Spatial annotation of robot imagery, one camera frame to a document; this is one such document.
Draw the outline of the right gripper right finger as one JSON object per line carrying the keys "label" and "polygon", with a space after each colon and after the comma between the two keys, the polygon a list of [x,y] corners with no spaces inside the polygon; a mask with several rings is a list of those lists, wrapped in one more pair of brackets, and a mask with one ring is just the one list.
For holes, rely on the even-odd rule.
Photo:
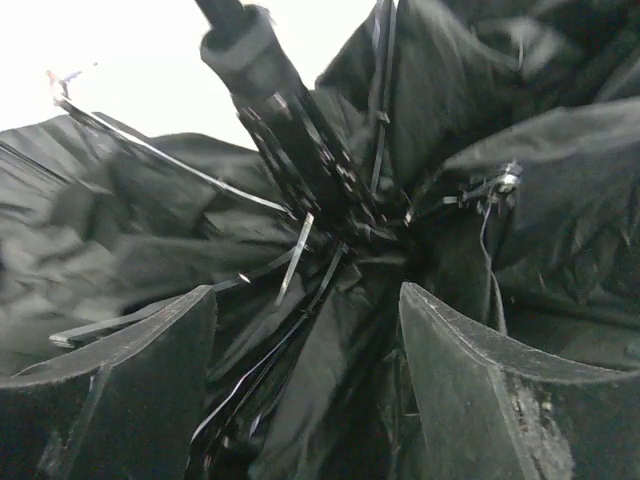
{"label": "right gripper right finger", "polygon": [[399,314],[431,479],[635,479],[639,376],[532,348],[413,283]]}

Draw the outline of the lavender folding umbrella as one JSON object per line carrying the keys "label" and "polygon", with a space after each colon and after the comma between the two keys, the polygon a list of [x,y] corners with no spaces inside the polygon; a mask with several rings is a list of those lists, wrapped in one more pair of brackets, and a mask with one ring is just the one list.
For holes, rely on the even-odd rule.
{"label": "lavender folding umbrella", "polygon": [[203,1],[255,142],[84,110],[1,135],[1,381],[216,299],[181,479],[431,479],[413,283],[639,376],[639,5],[381,1],[316,86],[267,11]]}

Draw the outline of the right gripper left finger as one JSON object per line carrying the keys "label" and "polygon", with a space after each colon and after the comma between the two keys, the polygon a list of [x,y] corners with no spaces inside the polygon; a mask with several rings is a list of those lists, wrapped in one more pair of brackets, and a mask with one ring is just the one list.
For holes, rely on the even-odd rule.
{"label": "right gripper left finger", "polygon": [[2,478],[183,478],[215,324],[215,293],[200,286],[145,320],[3,378]]}

